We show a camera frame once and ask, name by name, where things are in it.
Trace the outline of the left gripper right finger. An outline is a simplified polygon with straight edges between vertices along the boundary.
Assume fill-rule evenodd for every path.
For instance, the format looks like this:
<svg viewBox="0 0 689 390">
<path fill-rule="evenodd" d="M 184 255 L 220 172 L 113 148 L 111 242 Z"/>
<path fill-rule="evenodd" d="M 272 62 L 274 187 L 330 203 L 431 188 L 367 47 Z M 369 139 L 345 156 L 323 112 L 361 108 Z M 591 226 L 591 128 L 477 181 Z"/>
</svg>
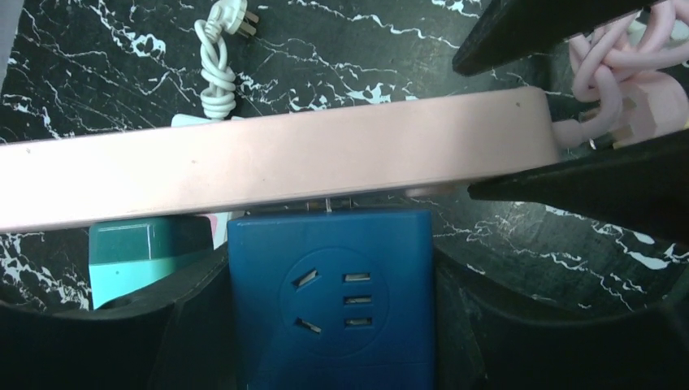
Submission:
<svg viewBox="0 0 689 390">
<path fill-rule="evenodd" d="M 688 304 L 590 317 L 433 253 L 438 389 L 685 389 Z"/>
</svg>

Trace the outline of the blue cube socket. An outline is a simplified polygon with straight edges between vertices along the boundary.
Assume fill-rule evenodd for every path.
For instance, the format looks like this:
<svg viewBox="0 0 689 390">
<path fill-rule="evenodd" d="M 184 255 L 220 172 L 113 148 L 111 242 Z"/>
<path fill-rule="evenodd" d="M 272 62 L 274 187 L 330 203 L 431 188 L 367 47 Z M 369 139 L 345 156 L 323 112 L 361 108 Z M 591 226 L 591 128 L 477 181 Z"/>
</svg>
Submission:
<svg viewBox="0 0 689 390">
<path fill-rule="evenodd" d="M 239 389 L 432 389 L 431 214 L 364 210 L 227 225 Z"/>
</svg>

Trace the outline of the pink power strip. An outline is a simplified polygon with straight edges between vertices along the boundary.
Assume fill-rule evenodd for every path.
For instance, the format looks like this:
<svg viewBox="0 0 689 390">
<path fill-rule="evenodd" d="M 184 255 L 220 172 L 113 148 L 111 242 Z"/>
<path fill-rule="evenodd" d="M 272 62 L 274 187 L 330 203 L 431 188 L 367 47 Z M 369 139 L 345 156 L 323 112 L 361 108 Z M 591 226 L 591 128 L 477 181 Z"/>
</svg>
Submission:
<svg viewBox="0 0 689 390">
<path fill-rule="evenodd" d="M 429 189 L 556 163 L 534 87 L 1 148 L 1 230 Z"/>
</svg>

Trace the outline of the white power strip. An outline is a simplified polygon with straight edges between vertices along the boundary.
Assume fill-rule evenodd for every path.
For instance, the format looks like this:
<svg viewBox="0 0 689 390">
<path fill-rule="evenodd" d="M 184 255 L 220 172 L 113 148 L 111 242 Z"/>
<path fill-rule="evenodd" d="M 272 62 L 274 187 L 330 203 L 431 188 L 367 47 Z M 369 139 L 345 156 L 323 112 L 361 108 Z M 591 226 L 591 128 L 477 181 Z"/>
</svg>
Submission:
<svg viewBox="0 0 689 390">
<path fill-rule="evenodd" d="M 208 124 L 231 118 L 236 108 L 236 73 L 229 64 L 225 35 L 253 37 L 259 17 L 248 9 L 246 0 L 216 1 L 205 19 L 194 22 L 200 42 L 201 77 L 207 87 L 200 92 L 202 117 L 176 114 L 172 127 Z"/>
</svg>

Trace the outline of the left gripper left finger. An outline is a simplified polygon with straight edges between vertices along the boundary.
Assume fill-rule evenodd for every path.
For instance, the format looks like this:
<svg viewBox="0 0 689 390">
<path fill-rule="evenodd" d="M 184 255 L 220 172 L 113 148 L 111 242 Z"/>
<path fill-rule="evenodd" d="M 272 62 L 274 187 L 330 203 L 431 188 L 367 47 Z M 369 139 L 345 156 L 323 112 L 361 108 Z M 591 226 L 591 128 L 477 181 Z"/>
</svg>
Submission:
<svg viewBox="0 0 689 390">
<path fill-rule="evenodd" d="M 4 389 L 233 389 L 228 251 L 99 310 L 1 307 Z"/>
</svg>

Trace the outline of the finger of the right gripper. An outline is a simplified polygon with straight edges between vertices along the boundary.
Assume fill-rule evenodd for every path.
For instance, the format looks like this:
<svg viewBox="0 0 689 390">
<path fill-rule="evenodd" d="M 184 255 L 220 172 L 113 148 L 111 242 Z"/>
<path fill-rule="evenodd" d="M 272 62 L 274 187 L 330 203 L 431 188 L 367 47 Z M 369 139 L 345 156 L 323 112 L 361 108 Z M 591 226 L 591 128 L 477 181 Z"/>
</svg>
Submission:
<svg viewBox="0 0 689 390">
<path fill-rule="evenodd" d="M 688 241 L 688 132 L 472 184 L 475 200 L 537 202 Z"/>
<path fill-rule="evenodd" d="M 551 50 L 567 38 L 636 13 L 649 0 L 502 0 L 488 4 L 453 57 L 473 76 Z"/>
</svg>

